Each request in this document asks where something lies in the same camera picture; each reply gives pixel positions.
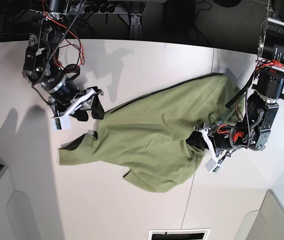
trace red wire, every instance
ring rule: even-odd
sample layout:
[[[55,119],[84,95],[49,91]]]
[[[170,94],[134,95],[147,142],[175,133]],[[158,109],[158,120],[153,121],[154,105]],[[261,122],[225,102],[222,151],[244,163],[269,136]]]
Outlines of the red wire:
[[[227,124],[221,125],[221,126],[217,129],[217,133],[218,133],[218,134],[228,134],[228,131],[220,131],[220,129],[221,129],[222,127],[225,127],[225,126],[227,126]]]
[[[42,7],[43,7],[43,12],[44,12],[45,16],[46,16],[48,19],[50,19],[51,21],[53,21],[54,23],[56,23],[57,25],[59,25],[59,26],[65,28],[65,29],[67,29],[66,26],[64,26],[63,24],[60,24],[59,22],[55,21],[53,18],[51,18],[51,17],[47,14],[47,12],[45,11],[45,8],[44,8],[44,1],[45,1],[45,0],[42,0]],[[69,32],[70,32],[70,34],[72,34],[76,39],[79,40],[79,38],[78,38],[74,33],[72,33],[71,30],[70,30]],[[79,43],[80,43],[80,46],[81,46],[81,49],[82,49],[82,52],[80,52],[80,54],[82,54],[82,56],[80,56],[80,59],[81,59],[81,63],[79,64],[79,66],[80,66],[80,65],[84,65],[84,63],[85,63],[85,58],[84,58],[83,45],[82,45],[82,43],[81,43],[80,40],[79,40]]]
[[[262,68],[264,68],[264,67],[267,67],[267,66],[278,66],[278,67],[284,68],[284,64],[281,64],[279,61],[272,60],[271,62],[262,64],[262,65],[260,65],[259,67],[257,67],[257,68],[256,68],[256,71],[258,71],[259,69],[262,69]]]
[[[67,45],[65,45],[65,46],[59,46],[58,48],[59,48],[59,49],[62,49],[62,48],[64,48],[64,47],[67,47],[67,46],[70,46],[70,45],[72,45],[72,44],[69,43],[69,44],[67,44]]]
[[[54,64],[55,64],[56,66],[58,66],[58,67],[63,67],[63,66],[62,66],[62,63],[61,63],[59,60],[56,59],[55,55],[53,56],[53,61],[54,61]]]
[[[69,40],[67,40],[67,39],[65,39],[65,40],[68,42],[68,45],[72,45],[72,46],[75,47],[78,51],[80,51],[80,48],[79,48],[77,45],[71,43],[71,42],[70,42]],[[81,63],[79,64],[79,66],[81,66],[81,64],[82,64],[82,65],[85,64],[85,58],[84,58],[83,55],[82,55],[82,57],[83,57],[83,59],[81,59]]]

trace metal rod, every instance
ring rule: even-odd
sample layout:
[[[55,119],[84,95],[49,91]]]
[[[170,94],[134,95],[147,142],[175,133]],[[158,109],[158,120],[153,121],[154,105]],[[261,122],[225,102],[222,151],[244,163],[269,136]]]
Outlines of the metal rod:
[[[278,71],[284,73],[284,68],[283,68],[283,67],[280,67],[280,66],[272,66],[272,69],[275,69],[275,70],[278,70]]]
[[[268,18],[268,22],[274,23],[274,24],[278,24],[278,25],[281,25],[281,26],[284,27],[284,22],[283,21],[275,19],[275,18],[272,18],[272,17]]]

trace black strap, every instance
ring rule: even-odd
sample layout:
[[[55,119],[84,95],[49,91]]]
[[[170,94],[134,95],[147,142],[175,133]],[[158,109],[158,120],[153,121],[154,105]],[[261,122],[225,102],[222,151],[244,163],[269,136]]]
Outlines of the black strap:
[[[198,149],[208,149],[207,143],[203,139],[203,135],[199,131],[193,131],[186,143]]]
[[[235,97],[233,97],[226,105],[225,107],[227,107],[228,109],[231,108],[231,106],[240,98],[241,95],[243,95],[246,91],[247,88],[249,88],[254,81],[254,77],[257,77],[261,72],[266,71],[270,69],[270,67],[265,67],[262,70],[258,71],[258,72],[253,72],[253,74],[251,75],[250,79],[248,80],[248,82],[245,84],[245,86],[235,95]]]
[[[67,65],[62,71],[62,78],[64,77],[65,74],[70,74],[70,73],[75,74],[68,79],[69,81],[73,81],[74,79],[76,79],[80,75],[81,68],[76,64]]]

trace green fabric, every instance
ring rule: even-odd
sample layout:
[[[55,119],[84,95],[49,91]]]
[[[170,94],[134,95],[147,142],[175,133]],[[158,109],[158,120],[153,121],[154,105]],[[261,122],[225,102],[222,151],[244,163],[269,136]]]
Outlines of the green fabric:
[[[115,108],[98,123],[98,139],[87,134],[75,150],[60,149],[60,164],[104,161],[126,166],[130,172],[125,180],[150,192],[167,192],[201,163],[204,151],[185,141],[193,127],[237,122],[234,109],[225,107],[237,92],[227,77],[217,75]]]

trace metal bracket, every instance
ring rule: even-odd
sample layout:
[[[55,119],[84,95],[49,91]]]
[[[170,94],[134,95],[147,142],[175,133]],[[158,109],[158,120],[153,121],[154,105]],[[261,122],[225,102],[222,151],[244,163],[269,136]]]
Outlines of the metal bracket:
[[[96,94],[96,91],[92,88],[88,88],[86,90],[86,94],[75,99],[74,102],[69,106],[65,112],[63,112],[60,116],[55,116],[51,118],[53,128],[55,130],[66,130],[71,128],[70,114],[74,114],[74,112],[81,107],[83,107],[83,102],[90,99],[93,95]]]
[[[127,1],[127,14],[119,14],[119,17],[128,25],[130,40],[142,39],[142,17],[145,2]]]
[[[217,163],[218,162],[218,158],[216,157],[213,143],[212,143],[212,141],[208,137],[208,132],[209,132],[208,129],[207,128],[203,128],[202,130],[200,130],[200,132],[202,133],[203,139],[205,140],[205,142],[206,142],[206,144],[208,146],[208,149],[210,151],[212,160],[214,160]]]

